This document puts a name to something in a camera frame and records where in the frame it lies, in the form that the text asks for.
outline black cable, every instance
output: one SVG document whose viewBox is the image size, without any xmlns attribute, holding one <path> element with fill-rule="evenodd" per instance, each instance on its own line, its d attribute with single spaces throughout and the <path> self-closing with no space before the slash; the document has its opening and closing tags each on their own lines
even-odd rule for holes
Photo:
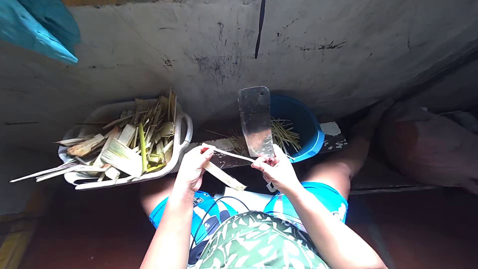
<svg viewBox="0 0 478 269">
<path fill-rule="evenodd" d="M 261 44 L 261 33 L 262 33 L 262 25 L 264 24 L 265 9 L 266 9 L 266 0 L 262 0 L 261 11 L 259 13 L 259 33 L 257 34 L 256 54 L 254 55 L 254 59 L 257 59 L 257 54 L 259 53 L 259 45 Z"/>
<path fill-rule="evenodd" d="M 243 201 L 239 200 L 239 199 L 236 198 L 236 197 L 223 196 L 223 197 L 218 198 L 217 200 L 214 201 L 214 203 L 211 205 L 211 207 L 206 211 L 206 214 L 204 214 L 204 217 L 201 219 L 201 222 L 199 223 L 199 226 L 198 226 L 197 229 L 196 229 L 196 233 L 195 233 L 194 236 L 193 236 L 193 241 L 191 242 L 191 246 L 189 247 L 189 251 L 191 251 L 191 249 L 193 249 L 193 244 L 194 244 L 194 242 L 196 242 L 196 235 L 197 235 L 197 233 L 199 232 L 199 228 L 201 227 L 201 224 L 203 223 L 204 219 L 206 218 L 207 213 L 209 213 L 209 211 L 211 211 L 212 207 L 213 207 L 215 204 L 217 204 L 217 202 L 219 202 L 222 198 L 234 198 L 234 199 L 236 199 L 237 201 L 241 202 L 241 203 L 246 207 L 247 211 L 250 211 L 250 210 L 249 210 L 249 207 L 247 207 L 246 204 L 244 204 Z"/>
</svg>

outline knife blade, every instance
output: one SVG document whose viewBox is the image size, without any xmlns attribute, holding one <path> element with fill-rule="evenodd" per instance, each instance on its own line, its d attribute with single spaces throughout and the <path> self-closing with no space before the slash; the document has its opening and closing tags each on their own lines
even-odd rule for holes
<svg viewBox="0 0 478 269">
<path fill-rule="evenodd" d="M 251 157 L 274 158 L 271 132 L 271 94 L 265 86 L 239 91 L 241 128 Z"/>
</svg>

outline patterned shorts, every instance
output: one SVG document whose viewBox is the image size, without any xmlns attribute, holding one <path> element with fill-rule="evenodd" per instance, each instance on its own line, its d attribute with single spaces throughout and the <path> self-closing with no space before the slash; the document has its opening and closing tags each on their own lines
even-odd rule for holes
<svg viewBox="0 0 478 269">
<path fill-rule="evenodd" d="M 314 196 L 338 219 L 345 222 L 347 214 L 347 200 L 343 198 L 337 190 L 334 188 L 318 182 L 302 182 L 301 183 L 306 190 L 314 194 Z M 166 206 L 167 198 L 159 203 L 156 208 L 151 212 L 149 219 L 154 228 L 158 227 L 161 217 Z M 222 200 L 216 203 L 213 208 L 206 215 L 206 211 L 215 202 L 215 199 L 208 193 L 197 191 L 194 195 L 194 207 L 193 207 L 193 222 L 191 225 L 191 242 L 193 236 L 199 227 L 198 233 L 194 238 L 193 248 L 189 252 L 188 264 L 195 264 L 201 253 L 204 250 L 207 242 L 211 238 L 212 234 L 217 228 L 231 216 L 238 214 L 236 209 L 232 208 Z M 269 203 L 263 210 L 265 213 L 274 215 L 280 219 L 287 220 L 300 230 L 305 231 L 299 216 L 295 212 L 289 199 L 282 193 L 277 193 L 271 198 Z"/>
</svg>

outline floor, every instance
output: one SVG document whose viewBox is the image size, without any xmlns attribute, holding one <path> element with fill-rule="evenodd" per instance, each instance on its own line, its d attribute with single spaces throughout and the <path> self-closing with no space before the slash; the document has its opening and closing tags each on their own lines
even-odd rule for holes
<svg viewBox="0 0 478 269">
<path fill-rule="evenodd" d="M 250 171 L 240 178 L 246 185 L 262 180 Z M 241 174 L 239 168 L 228 172 Z M 223 188 L 214 178 L 204 182 L 205 191 Z M 249 190 L 262 192 L 262 185 Z M 19 268 L 138 268 L 154 234 L 139 186 L 75 191 L 61 184 Z M 347 224 L 390 269 L 471 268 L 478 252 L 477 202 L 455 188 L 352 195 Z"/>
</svg>

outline white basket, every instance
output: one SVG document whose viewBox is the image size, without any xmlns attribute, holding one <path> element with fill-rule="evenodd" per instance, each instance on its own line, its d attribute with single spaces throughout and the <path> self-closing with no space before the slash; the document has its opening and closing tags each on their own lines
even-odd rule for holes
<svg viewBox="0 0 478 269">
<path fill-rule="evenodd" d="M 151 105 L 155 105 L 157 99 L 149 99 L 148 102 L 151 102 Z M 121 114 L 122 111 L 127 110 L 135 110 L 135 103 L 134 101 L 130 102 L 123 102 L 123 103 L 115 103 L 102 106 L 96 110 L 94 110 L 90 116 L 85 120 L 87 123 L 94 123 L 94 122 L 112 122 L 115 119 L 118 119 L 118 116 Z M 186 132 L 182 132 L 182 125 L 183 120 L 186 122 L 187 130 Z M 78 125 L 70 129 L 63 140 L 75 138 L 78 136 L 83 135 L 92 135 L 98 134 L 102 131 L 100 126 L 95 125 Z M 82 173 L 78 172 L 69 172 L 65 174 L 65 180 L 68 183 L 76 185 L 76 190 L 92 190 L 92 189 L 101 189 L 101 188 L 108 188 L 113 186 L 119 185 L 126 185 L 132 184 L 136 182 L 147 181 L 151 179 L 158 179 L 167 175 L 170 172 L 177 171 L 179 165 L 181 164 L 181 160 L 183 159 L 184 151 L 186 150 L 187 146 L 191 142 L 191 137 L 193 136 L 193 121 L 191 117 L 189 117 L 186 113 L 183 112 L 181 106 L 179 104 L 176 105 L 176 122 L 175 122 L 175 130 L 174 130 L 174 142 L 173 142 L 173 154 L 171 156 L 171 160 L 168 164 L 161 170 L 153 173 L 148 173 L 142 175 L 138 179 L 130 179 L 130 178 L 121 178 L 116 180 L 106 180 L 106 181 L 97 181 L 97 182 L 90 182 L 90 183 L 83 183 L 83 184 L 76 184 L 75 181 L 80 179 L 88 179 L 90 177 L 85 176 Z M 68 147 L 60 146 L 58 148 L 58 156 L 63 162 L 67 162 L 71 160 L 73 157 L 66 154 L 66 150 Z"/>
</svg>

